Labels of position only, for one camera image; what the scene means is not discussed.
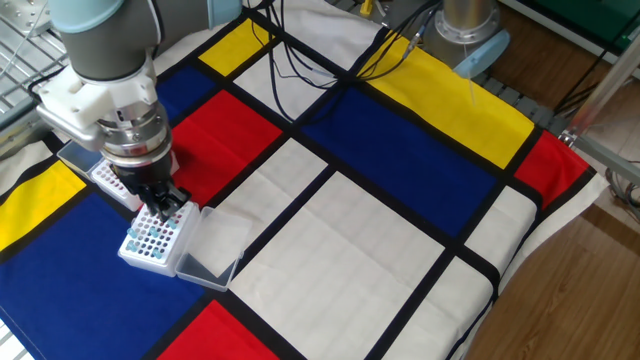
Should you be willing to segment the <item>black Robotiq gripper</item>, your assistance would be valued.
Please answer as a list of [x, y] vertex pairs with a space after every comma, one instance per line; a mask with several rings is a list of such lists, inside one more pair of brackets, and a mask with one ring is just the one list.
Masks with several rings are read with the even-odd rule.
[[139, 167], [112, 166], [120, 182], [134, 195], [139, 195], [152, 215], [167, 221], [192, 197], [183, 187], [177, 188], [171, 176], [172, 158], [167, 153], [158, 161]]

